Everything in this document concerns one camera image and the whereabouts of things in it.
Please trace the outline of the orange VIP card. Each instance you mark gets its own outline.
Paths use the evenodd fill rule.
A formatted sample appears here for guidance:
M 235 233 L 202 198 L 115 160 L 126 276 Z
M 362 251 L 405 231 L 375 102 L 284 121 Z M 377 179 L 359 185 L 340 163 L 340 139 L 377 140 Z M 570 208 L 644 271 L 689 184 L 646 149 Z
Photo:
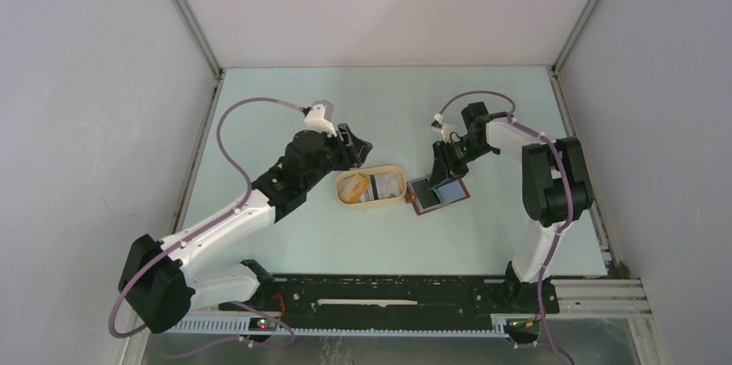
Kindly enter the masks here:
M 370 184 L 369 177 L 357 173 L 345 180 L 339 198 L 343 203 L 349 205 L 364 201 L 364 195 L 368 191 Z

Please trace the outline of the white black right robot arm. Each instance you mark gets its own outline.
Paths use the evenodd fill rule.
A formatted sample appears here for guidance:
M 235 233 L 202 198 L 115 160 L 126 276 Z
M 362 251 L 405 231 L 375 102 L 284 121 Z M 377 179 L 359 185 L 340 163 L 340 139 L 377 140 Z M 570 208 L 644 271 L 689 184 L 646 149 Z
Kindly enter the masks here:
M 430 206 L 448 203 L 448 191 L 458 187 L 469 163 L 486 154 L 505 154 L 521 164 L 521 199 L 533 225 L 496 296 L 523 312 L 542 297 L 564 233 L 593 204 L 583 147 L 575 137 L 555 139 L 531 129 L 510 112 L 490 113 L 482 102 L 468 104 L 461 115 L 465 135 L 441 113 L 434 116 L 431 125 L 441 138 L 432 145 L 432 171 L 421 195 Z

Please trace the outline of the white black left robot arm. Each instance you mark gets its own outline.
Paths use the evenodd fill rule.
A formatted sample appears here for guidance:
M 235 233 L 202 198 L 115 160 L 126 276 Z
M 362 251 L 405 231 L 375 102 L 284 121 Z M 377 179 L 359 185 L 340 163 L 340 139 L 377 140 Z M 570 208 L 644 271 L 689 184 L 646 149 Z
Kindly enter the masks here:
M 302 206 L 326 175 L 362 167 L 373 148 L 347 124 L 333 124 L 332 105 L 325 100 L 308 107 L 285 105 L 303 114 L 306 127 L 265 173 L 244 178 L 240 197 L 192 227 L 159 240 L 143 235 L 131 244 L 108 319 L 112 336 L 131 337 L 139 331 L 117 329 L 123 303 L 153 333 L 173 328 L 193 310 L 236 302 L 257 311 L 269 306 L 271 277 L 256 261 L 218 271 L 208 270 L 208 265 L 234 243 Z

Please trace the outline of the brown leather card holder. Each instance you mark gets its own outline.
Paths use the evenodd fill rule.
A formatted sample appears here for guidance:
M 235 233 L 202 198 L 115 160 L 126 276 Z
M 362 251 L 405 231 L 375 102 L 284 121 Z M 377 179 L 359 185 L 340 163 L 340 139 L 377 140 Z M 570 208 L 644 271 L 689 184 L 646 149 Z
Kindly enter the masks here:
M 469 198 L 470 193 L 461 179 L 431 188 L 428 185 L 427 177 L 408 181 L 405 195 L 405 200 L 413 207 L 418 216 Z

